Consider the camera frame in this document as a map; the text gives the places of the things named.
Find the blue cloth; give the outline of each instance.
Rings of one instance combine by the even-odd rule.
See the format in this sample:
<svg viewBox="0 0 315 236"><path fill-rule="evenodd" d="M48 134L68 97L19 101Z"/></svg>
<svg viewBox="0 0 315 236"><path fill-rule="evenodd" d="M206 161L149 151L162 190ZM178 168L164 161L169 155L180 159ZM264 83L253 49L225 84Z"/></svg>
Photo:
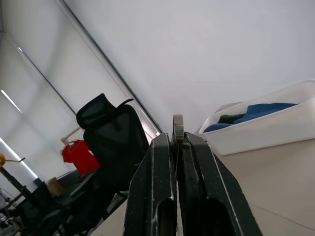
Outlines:
<svg viewBox="0 0 315 236"><path fill-rule="evenodd" d="M271 104L256 104L256 105L250 105L247 107L247 112L243 116L243 118L237 119L236 121L233 122L233 124L212 124L208 128L205 129L206 132L218 130L218 129L223 129L226 127L229 127L234 124L239 124L251 119L256 119L258 117L262 117L274 112L278 112L281 110L284 110L289 107L293 107L296 104L294 103L271 103Z"/></svg>

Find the white plastic bin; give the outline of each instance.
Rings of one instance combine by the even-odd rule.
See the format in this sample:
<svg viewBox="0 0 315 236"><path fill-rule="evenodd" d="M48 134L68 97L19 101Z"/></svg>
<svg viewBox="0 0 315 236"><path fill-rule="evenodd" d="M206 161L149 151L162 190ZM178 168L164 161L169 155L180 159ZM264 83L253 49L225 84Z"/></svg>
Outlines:
<svg viewBox="0 0 315 236"><path fill-rule="evenodd" d="M256 99L239 103L210 116L199 133L220 155L265 148L315 138L315 80L305 80ZM263 117L206 132L222 115L246 113L259 103L298 103L299 105Z"/></svg>

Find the yellow object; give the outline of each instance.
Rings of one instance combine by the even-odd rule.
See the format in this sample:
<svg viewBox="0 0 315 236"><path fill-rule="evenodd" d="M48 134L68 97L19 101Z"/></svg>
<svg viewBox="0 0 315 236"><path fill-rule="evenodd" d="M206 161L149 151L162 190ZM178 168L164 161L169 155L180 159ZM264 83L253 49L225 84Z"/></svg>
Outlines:
<svg viewBox="0 0 315 236"><path fill-rule="evenodd" d="M3 167L5 165L5 162L19 162L19 161L15 161L15 160L6 160L4 155L2 153L0 153L0 168Z"/></svg>

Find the blue towel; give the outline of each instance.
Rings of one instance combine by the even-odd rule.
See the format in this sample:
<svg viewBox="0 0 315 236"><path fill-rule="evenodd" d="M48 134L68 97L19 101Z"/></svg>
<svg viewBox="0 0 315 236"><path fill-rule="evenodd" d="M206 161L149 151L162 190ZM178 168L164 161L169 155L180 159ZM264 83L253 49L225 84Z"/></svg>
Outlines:
<svg viewBox="0 0 315 236"><path fill-rule="evenodd" d="M234 124L239 124L251 119L256 119L258 117L262 117L274 112L281 111L283 109L293 107L296 104L294 103L271 103L271 104L256 104L256 105L250 105L247 107L247 112L243 116L243 118L237 119L236 121L233 122L233 124L212 124L208 128L205 129L204 132L210 132L214 131L217 129L223 129L226 127L229 127Z"/></svg>

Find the red shirt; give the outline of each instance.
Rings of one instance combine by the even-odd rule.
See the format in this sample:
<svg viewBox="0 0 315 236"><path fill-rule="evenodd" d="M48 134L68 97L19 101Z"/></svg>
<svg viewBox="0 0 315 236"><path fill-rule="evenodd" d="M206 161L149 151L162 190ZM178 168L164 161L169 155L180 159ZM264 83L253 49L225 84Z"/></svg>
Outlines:
<svg viewBox="0 0 315 236"><path fill-rule="evenodd" d="M83 140L76 140L63 149L63 161L73 163L79 173L84 175L100 167L99 162L89 151L89 147Z"/></svg>

